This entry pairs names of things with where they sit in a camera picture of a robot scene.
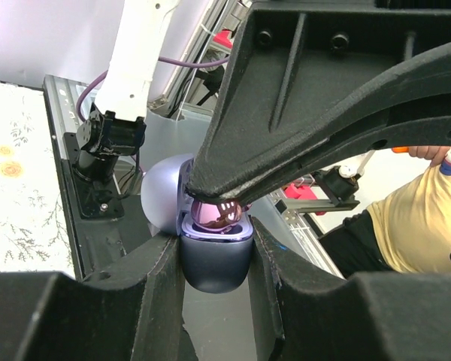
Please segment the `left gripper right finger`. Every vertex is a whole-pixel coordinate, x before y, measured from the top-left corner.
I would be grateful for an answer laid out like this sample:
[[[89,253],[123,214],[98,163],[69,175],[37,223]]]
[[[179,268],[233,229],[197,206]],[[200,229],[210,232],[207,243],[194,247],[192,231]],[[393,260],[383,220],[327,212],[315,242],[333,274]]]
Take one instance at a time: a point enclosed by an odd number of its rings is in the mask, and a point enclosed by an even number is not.
[[[451,360],[451,275],[344,280],[253,219],[248,274],[260,360]]]

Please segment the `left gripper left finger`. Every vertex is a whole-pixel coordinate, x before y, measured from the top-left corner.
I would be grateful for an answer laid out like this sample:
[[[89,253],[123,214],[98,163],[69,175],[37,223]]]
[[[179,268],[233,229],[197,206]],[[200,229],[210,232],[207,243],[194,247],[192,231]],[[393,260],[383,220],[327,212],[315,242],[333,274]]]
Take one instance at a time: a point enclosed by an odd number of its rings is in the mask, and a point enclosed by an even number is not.
[[[83,282],[60,272],[0,273],[0,360],[176,360],[178,245],[156,235]]]

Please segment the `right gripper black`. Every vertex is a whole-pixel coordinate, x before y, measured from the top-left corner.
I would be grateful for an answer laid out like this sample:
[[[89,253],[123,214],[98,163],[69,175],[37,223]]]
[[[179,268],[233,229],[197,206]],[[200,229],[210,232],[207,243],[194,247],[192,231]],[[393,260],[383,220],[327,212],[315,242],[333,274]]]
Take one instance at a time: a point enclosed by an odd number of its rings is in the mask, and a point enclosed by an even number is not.
[[[269,161],[399,114],[451,114],[451,2],[255,1],[187,191],[237,200]]]

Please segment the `purple ear clip earbud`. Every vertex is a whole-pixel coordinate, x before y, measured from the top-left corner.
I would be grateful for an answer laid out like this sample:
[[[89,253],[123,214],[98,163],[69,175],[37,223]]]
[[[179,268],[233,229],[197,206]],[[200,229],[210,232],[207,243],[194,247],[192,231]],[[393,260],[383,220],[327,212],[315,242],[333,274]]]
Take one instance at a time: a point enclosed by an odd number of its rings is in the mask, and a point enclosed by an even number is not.
[[[191,217],[196,226],[211,232],[219,232],[235,226],[241,216],[251,205],[241,206],[236,201],[226,201],[220,204],[208,204],[194,200],[191,206]]]

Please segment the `lavender earbud charging case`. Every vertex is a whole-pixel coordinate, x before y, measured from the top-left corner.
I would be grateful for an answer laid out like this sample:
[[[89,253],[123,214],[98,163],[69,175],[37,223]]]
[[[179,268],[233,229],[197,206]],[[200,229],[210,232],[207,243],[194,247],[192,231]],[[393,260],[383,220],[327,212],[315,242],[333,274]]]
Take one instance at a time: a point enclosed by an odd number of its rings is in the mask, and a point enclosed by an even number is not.
[[[193,163],[192,155],[182,154],[152,166],[141,182],[142,209],[157,229],[178,237],[180,264],[192,287],[204,293],[228,293],[244,282],[249,271],[253,226],[247,212],[238,224],[219,232],[194,224],[195,199],[186,193]]]

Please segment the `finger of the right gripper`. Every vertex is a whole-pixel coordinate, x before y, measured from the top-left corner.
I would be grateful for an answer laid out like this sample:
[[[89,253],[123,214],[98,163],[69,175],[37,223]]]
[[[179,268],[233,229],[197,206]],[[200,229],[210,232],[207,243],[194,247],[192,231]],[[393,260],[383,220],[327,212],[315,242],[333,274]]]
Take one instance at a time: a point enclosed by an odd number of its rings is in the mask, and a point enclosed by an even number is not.
[[[295,156],[271,160],[266,172],[247,179],[236,199],[249,204],[297,177],[369,150],[406,145],[451,146],[451,114],[399,114],[397,124],[363,132],[339,132],[328,141],[298,152]]]

